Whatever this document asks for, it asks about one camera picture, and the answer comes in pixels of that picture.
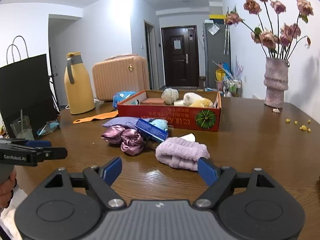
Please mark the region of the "person's left hand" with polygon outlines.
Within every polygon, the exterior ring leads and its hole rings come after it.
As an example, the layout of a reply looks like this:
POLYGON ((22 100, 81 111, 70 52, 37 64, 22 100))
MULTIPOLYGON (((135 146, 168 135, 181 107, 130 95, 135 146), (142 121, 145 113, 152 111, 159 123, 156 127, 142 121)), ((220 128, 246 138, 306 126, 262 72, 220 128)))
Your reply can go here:
POLYGON ((0 206, 1 209, 5 209, 9 206, 10 201, 12 199, 12 191, 14 190, 17 181, 16 181, 16 169, 10 173, 9 178, 1 184, 0 187, 0 206))

